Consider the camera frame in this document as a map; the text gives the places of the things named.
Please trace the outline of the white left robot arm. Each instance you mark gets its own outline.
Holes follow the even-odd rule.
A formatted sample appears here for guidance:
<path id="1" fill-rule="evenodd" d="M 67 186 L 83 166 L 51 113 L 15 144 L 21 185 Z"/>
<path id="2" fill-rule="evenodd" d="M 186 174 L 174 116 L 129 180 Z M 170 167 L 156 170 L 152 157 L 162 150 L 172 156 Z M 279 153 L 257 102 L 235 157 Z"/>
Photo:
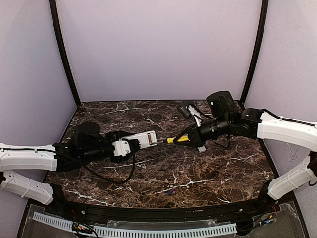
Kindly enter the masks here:
<path id="1" fill-rule="evenodd" d="M 44 205 L 63 199 L 62 189 L 22 176 L 16 170 L 46 170 L 67 172 L 87 168 L 91 162 L 109 158 L 120 163 L 134 158 L 143 146 L 140 134 L 125 131 L 100 134 L 94 122 L 84 122 L 74 128 L 66 143 L 44 146 L 0 145 L 0 189 L 36 200 Z"/>

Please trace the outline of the white remote control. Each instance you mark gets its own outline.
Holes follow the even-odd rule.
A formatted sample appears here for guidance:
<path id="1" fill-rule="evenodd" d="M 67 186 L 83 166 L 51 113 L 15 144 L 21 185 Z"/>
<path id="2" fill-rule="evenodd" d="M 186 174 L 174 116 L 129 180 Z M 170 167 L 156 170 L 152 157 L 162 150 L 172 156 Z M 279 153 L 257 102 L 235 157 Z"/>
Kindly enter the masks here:
<path id="1" fill-rule="evenodd" d="M 152 145 L 149 145 L 147 133 L 151 134 Z M 129 136 L 125 136 L 123 138 L 128 139 L 128 140 L 137 139 L 140 149 L 153 147 L 153 146 L 156 146 L 158 144 L 157 137 L 156 137 L 156 132 L 154 130 L 146 131 L 146 132 L 142 132 L 142 133 L 137 133 L 137 134 L 133 134 L 133 135 L 129 135 Z"/>

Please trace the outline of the white battery compartment cover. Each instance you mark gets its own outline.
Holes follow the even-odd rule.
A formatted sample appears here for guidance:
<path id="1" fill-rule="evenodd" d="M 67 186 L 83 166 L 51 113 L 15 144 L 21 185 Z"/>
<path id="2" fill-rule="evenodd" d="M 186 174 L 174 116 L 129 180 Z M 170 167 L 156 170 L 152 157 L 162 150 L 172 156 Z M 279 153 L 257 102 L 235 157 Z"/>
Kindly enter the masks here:
<path id="1" fill-rule="evenodd" d="M 197 150 L 199 153 L 204 153 L 206 151 L 206 148 L 205 146 L 201 146 L 201 147 L 198 147 Z"/>

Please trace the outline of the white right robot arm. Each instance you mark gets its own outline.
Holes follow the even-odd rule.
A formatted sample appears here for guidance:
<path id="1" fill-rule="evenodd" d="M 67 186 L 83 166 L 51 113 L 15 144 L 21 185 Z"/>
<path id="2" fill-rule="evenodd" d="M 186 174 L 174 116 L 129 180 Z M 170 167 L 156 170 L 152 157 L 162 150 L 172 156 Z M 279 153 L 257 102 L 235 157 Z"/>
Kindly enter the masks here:
<path id="1" fill-rule="evenodd" d="M 223 135 L 252 139 L 269 139 L 309 149 L 309 155 L 284 175 L 266 182 L 258 199 L 277 201 L 287 193 L 317 178 L 317 124 L 277 116 L 267 109 L 247 108 L 240 112 L 229 91 L 219 91 L 207 97 L 213 117 L 200 126 L 191 125 L 169 144 L 202 147 L 208 140 Z"/>

